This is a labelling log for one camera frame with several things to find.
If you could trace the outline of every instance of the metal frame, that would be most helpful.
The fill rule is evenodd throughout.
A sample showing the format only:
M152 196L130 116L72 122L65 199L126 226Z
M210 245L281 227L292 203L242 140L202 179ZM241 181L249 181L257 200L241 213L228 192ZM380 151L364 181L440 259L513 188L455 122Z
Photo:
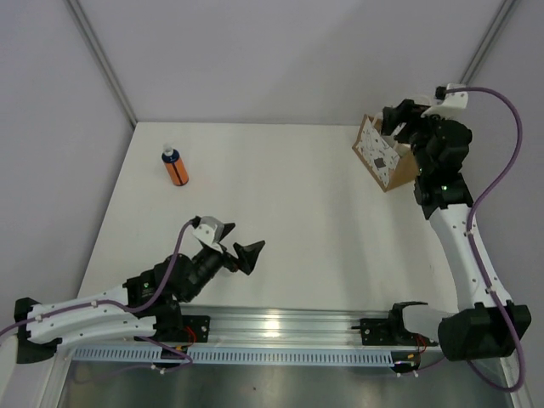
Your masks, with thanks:
M313 354L340 355L353 353L355 350L363 355L375 353L413 350L408 346L364 347L360 334L351 329L357 326L360 318L384 318L387 312L334 312L318 310L282 310L254 308L220 308L220 307L184 307L182 313L206 314L212 318L208 343L199 345L195 352L224 352L226 350L245 350L249 354ZM56 406L60 400L62 389L74 359L76 350L62 350L55 356L47 387L42 396L42 408ZM435 360L441 353L439 348L429 348L425 354ZM214 364L219 361L213 357ZM273 365L274 362L259 361L259 364ZM512 366L515 360L501 359L503 375L510 383L517 375ZM336 363L335 366L360 366L358 363ZM526 388L512 394L515 408L530 407Z
M491 20L489 26L487 27L484 37L479 42L479 45L474 51L470 62L465 68L465 71L462 73L459 83L470 85L473 82L473 79L482 68L485 60L487 60L490 51L493 49L497 39L502 34L502 30L507 25L519 3L520 0L502 1L502 4L496 11L493 20Z
M130 101L127 98L127 95L122 89L119 79L111 63L108 60L102 46L100 45L99 39L94 33L93 27L91 26L88 17L85 15L82 5L79 3L79 0L64 0L66 7L70 11L71 16L74 19L74 22L77 26L77 29L82 34L83 40L88 45L89 52L94 57L100 71L104 75L108 86L110 87L111 92L113 93L114 98L117 100L121 106L125 116L132 125L133 128L136 128L138 123L138 118L136 117L134 110L130 104ZM480 41L478 47L474 51L473 56L467 64L464 72L461 75L459 83L470 84L472 83L476 74L478 74L480 68L487 59L489 52L495 45L498 37L501 35L502 30L507 25L510 17L520 0L503 0L501 6L497 10L493 19L491 20L484 37Z
M110 87L114 98L121 106L132 127L136 128L138 119L136 118L134 110L128 101L127 95L124 93L121 84L117 79L116 73L113 71L113 68L111 68L110 61L107 59L104 50L100 45L99 39L94 34L93 27L85 15L81 4L78 0L64 0L64 2L70 11L72 18L74 19L74 22L76 23L77 29L82 34L83 40L87 44L89 52L104 75L104 79Z

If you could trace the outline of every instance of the white tabletop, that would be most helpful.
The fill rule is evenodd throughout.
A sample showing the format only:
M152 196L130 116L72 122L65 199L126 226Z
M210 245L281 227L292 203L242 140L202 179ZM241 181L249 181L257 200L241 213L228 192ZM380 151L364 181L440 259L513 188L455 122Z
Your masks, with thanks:
M80 296L164 260L195 215L235 222L231 249L266 240L251 276L222 270L192 303L288 309L387 310L420 300L456 311L439 240L408 184L383 193L351 150L357 127L139 123ZM190 181L162 165L178 149ZM200 246L188 234L182 252Z

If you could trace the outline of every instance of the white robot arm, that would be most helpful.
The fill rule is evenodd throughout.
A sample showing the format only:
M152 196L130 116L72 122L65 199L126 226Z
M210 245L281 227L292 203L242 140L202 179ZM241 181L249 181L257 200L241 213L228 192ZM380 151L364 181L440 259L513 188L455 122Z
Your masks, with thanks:
M416 158L420 170L416 201L444 248L456 284L459 313L448 314L419 302L396 303L387 322L361 320L358 328L361 334L366 331L363 343L378 330L381 339L386 331L401 344L412 344L416 336L424 336L438 343L448 360L505 357L519 341L508 323L512 322L518 338L530 324L529 309L514 305L496 275L473 216L473 198L460 173L472 132L451 118L467 106L468 93L463 89L456 84L437 88L442 103L433 106L405 99L396 108L386 107L382 124L384 135L402 127L394 138L409 145Z
M189 225L202 245L193 258L178 253ZM209 316L184 315L179 303L190 302L221 268L252 273L264 241L249 246L235 243L235 257L220 243L234 227L213 217L196 217L182 229L174 255L120 286L63 303L19 299L14 312L14 326L19 327L17 363L46 360L58 349L106 339L150 337L161 342L205 342ZM186 331L187 326L193 326L191 331Z

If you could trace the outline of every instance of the bottle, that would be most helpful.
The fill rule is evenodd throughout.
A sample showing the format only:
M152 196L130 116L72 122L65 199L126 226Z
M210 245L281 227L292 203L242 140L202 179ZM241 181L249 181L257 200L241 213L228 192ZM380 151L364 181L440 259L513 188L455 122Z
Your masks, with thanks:
M189 181L189 176L187 175L187 170L179 152L172 148L170 144L165 144L163 146L162 152L162 161L170 174L170 179L175 185L186 185Z

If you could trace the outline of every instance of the purple cable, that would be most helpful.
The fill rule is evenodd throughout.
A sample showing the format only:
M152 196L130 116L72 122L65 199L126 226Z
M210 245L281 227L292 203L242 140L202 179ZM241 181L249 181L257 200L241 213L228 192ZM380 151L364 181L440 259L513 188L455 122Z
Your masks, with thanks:
M487 187L487 189L485 189L484 192L474 202L473 207L470 209L470 212L468 213L468 217L467 217L468 243L470 245L470 248L472 249L474 259L476 260L476 264L478 265L479 271L482 274L482 278L484 278L485 285L487 287L492 287L493 284L491 282L491 278L487 272L487 269L485 268L484 261L482 260L478 247L476 246L476 241L474 240L471 228L473 225L474 215L476 214L476 210L478 210L479 205L482 203L485 197L487 197L487 195L502 181L502 179L504 179L504 177L508 174L508 172L512 168L513 164L516 162L519 155L519 151L521 149L521 142L523 140L523 127L521 124L521 117L519 116L518 110L513 105L513 103L510 102L510 100L506 96L504 96L502 93L499 93L493 89L482 88L482 87L457 88L457 89L449 89L446 91L447 94L452 94L454 92L481 92L484 94L490 94L497 97L502 102L504 102L504 104L512 112L514 120L516 121L516 128L518 129L518 135L516 138L516 146L513 150L512 157L510 157L510 160L508 161L504 169L501 171L501 173L495 178L495 180L493 180L493 182L489 185L489 187ZM495 302L496 307L501 312L502 318L507 324L507 327L508 327L508 330L510 331L510 335L512 336L515 348L518 352L518 360L519 360L518 381L512 387L503 387L502 385L496 384L492 382L489 378L487 378L480 370L478 370L478 368L476 368L476 366L474 365L472 361L469 361L468 364L473 369L473 371L478 375L478 377L484 380L491 387L498 389L500 391L507 392L507 393L513 393L515 391L518 391L524 385L524 381L525 381L524 351L523 351L523 348L521 347L521 342L519 341L519 336L518 336L518 333L516 332L516 328L514 327L512 319L508 315L507 310L502 305L501 299L497 296L495 292L490 292L490 295L493 301Z
M125 312L128 312L128 313L139 313L139 312L149 308L159 298L159 296L161 296L162 291L164 290L164 287L166 286L166 284L168 282L168 278L170 278L170 274L172 273L173 266L176 264L176 259L177 259L177 255L179 253L179 248L181 247L181 241L183 240L185 231L187 230L187 228L189 228L190 225L191 225L191 221L187 221L184 224L184 226L181 227L181 230L179 231L179 235L178 235L178 240L176 241L176 246L173 249L173 255L170 258L170 262L168 263L168 266L167 266L167 271L164 274L164 276L163 276L163 278L161 280L161 283L157 287L155 293L153 294L153 296L146 303L142 304L141 306L138 306L137 308L129 308L128 306L125 306L124 304L119 303L119 302L117 302L115 300L107 300L107 299L98 300L96 302L96 304L112 304L114 306L117 306L120 309L123 309ZM90 302L75 304L73 306L68 306L66 308L57 309L57 310L52 311L52 312L43 313L42 314L42 319L52 317L52 316L55 316L55 315L60 315L60 314L65 313L65 312L70 312L72 310L89 308L89 307L92 307L92 306L93 305ZM16 323L12 324L12 325L9 325L9 326L3 328L0 331L0 337L2 337L7 332L9 332L9 331L11 331L11 330L13 330L13 329L15 329L15 328L17 328L19 326L27 325L29 323L32 323L35 320L36 320L36 318L30 318L30 319L21 320L21 321L18 321Z
M149 338L149 337L139 336L139 338L141 338L142 340L145 340L148 343L155 344L156 346L162 347L163 349L169 351L170 353L177 354L185 360L188 360L189 361L188 363L180 365L182 367L191 366L194 363L193 359L188 354L184 353L183 351L176 350L173 347L167 346L166 344L161 342L157 342L156 340L153 340L152 338Z

